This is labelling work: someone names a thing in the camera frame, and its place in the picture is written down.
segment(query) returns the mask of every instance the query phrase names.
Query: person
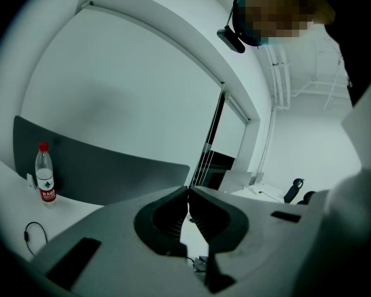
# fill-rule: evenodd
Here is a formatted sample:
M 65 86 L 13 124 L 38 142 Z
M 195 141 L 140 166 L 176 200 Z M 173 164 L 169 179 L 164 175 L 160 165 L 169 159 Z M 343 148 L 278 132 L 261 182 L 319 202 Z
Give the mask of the person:
M 355 105 L 371 83 L 371 0 L 236 0 L 238 34 L 258 45 L 299 37 L 312 24 L 325 25 L 339 44 Z

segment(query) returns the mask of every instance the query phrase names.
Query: white desk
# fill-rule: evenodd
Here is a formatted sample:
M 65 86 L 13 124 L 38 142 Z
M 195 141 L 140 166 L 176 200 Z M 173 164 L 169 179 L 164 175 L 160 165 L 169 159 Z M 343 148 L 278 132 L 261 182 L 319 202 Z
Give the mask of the white desk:
M 283 191 L 271 185 L 263 183 L 251 185 L 249 187 L 243 188 L 240 191 L 233 192 L 231 195 L 262 201 L 280 202 L 282 204 L 284 203 Z
M 49 241 L 102 207 L 57 197 L 57 206 L 53 209 L 46 208 L 40 193 L 29 190 L 27 181 L 0 161 L 0 236 L 8 249 L 31 260 L 33 256 L 23 238 L 29 222 L 41 223 Z M 28 227 L 28 233 L 30 249 L 36 253 L 45 245 L 44 233 L 36 224 Z

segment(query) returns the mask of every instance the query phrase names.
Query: bottle label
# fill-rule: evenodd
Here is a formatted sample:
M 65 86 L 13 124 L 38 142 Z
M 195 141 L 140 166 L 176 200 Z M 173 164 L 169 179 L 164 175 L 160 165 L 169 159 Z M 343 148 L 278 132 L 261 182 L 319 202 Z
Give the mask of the bottle label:
M 37 178 L 37 185 L 40 190 L 41 198 L 45 202 L 54 201 L 56 198 L 55 188 L 54 188 L 54 178 L 53 176 L 48 179 Z

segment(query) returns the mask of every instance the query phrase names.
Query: wire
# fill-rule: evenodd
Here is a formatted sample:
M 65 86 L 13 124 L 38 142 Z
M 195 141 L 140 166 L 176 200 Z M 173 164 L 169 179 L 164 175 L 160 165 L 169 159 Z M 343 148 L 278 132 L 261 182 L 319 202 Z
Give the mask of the wire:
M 32 254 L 32 256 L 34 256 L 34 253 L 32 252 L 32 250 L 30 249 L 29 247 L 29 234 L 27 233 L 27 228 L 32 225 L 33 223 L 36 223 L 37 225 L 41 226 L 41 229 L 43 229 L 43 232 L 44 232 L 44 237 L 45 237 L 45 242 L 48 243 L 48 238 L 47 238 L 47 234 L 45 233 L 45 229 L 43 228 L 43 226 L 41 224 L 39 224 L 38 222 L 36 221 L 32 221 L 32 222 L 29 222 L 25 228 L 25 231 L 23 233 L 23 236 L 25 238 L 25 241 L 26 241 L 26 246 L 29 250 L 29 252 Z
M 274 197 L 271 197 L 271 196 L 268 195 L 268 194 L 265 194 L 265 195 L 267 195 L 269 198 L 272 198 L 273 200 L 275 200 L 275 201 L 277 201 L 277 202 L 279 202 L 279 203 L 281 204 L 281 202 L 280 202 L 278 199 L 275 199 Z

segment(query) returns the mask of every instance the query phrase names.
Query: black chair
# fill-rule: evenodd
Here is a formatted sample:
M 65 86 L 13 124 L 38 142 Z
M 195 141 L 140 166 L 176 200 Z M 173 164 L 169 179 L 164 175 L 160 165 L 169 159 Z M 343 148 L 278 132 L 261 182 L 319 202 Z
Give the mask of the black chair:
M 290 187 L 289 191 L 284 197 L 284 202 L 286 204 L 289 204 L 295 198 L 295 196 L 297 196 L 299 190 L 301 189 L 303 185 L 304 185 L 304 180 L 302 178 L 297 178 L 296 180 L 294 180 L 292 182 L 292 186 Z
M 315 191 L 309 191 L 304 195 L 304 199 L 297 203 L 297 205 L 307 205 L 310 202 Z

